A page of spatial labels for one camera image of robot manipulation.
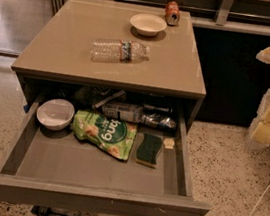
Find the clear plastic water bottle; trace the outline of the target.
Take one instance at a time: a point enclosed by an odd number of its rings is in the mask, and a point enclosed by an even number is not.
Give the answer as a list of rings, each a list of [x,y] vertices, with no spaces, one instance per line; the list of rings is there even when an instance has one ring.
[[[90,58],[94,63],[140,63],[148,58],[150,47],[137,41],[94,39]]]

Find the small beige item in drawer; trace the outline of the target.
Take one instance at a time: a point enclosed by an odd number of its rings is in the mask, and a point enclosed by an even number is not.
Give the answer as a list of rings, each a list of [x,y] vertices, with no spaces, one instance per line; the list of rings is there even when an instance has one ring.
[[[174,148],[174,139],[166,138],[163,140],[163,144],[166,147],[166,149],[172,149]]]

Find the white labelled bottle in drawer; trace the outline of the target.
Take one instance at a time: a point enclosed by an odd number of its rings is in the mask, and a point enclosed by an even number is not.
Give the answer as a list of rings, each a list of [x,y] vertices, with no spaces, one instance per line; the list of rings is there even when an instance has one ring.
[[[101,110],[107,117],[130,123],[139,123],[143,112],[143,108],[139,105],[119,101],[106,103]]]

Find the white bowl in drawer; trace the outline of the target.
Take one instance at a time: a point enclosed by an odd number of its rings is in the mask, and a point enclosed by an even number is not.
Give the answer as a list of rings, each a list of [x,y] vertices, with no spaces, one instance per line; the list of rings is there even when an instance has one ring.
[[[53,99],[44,102],[36,112],[37,120],[49,130],[63,130],[75,114],[74,106],[65,99]]]

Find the grey drawer cabinet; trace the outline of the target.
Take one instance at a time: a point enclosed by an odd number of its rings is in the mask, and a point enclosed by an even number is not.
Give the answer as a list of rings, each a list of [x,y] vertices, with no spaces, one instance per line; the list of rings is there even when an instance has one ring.
[[[106,0],[68,0],[12,69],[27,101],[52,82],[169,96],[193,123],[206,96],[192,20],[166,24],[165,10]]]

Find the open grey top drawer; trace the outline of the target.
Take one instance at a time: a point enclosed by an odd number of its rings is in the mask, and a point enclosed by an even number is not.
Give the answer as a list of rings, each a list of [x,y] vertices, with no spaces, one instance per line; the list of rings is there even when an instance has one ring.
[[[39,125],[32,104],[19,133],[0,161],[0,201],[124,216],[204,216],[209,204],[194,200],[185,118],[174,133],[141,127],[161,138],[155,168],[136,162],[134,152],[121,162],[69,130],[49,131]],[[174,139],[166,149],[164,139]]]

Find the green yellow sponge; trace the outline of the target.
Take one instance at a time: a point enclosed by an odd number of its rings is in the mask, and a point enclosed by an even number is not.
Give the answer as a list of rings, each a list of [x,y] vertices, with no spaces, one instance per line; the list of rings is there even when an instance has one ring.
[[[144,139],[138,145],[136,162],[147,167],[155,168],[156,160],[162,147],[161,138],[156,135],[144,134]]]

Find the orange soda can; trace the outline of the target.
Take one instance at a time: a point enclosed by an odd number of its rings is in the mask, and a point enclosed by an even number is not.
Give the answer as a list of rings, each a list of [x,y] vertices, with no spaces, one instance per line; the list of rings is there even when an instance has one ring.
[[[180,20],[179,4],[170,1],[165,8],[165,20],[168,25],[175,26]]]

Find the white bowl on table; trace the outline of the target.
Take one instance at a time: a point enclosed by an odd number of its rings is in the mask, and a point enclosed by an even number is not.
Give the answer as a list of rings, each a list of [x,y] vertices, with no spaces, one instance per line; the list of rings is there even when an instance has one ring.
[[[130,18],[130,24],[136,28],[139,35],[154,37],[166,29],[166,21],[159,16],[152,14],[136,14]]]

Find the green snack bag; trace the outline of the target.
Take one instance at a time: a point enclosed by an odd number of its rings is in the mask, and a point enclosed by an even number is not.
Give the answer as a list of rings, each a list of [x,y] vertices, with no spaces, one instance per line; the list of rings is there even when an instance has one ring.
[[[136,124],[106,118],[91,110],[77,111],[71,129],[79,140],[93,143],[121,161],[128,160],[138,131]]]

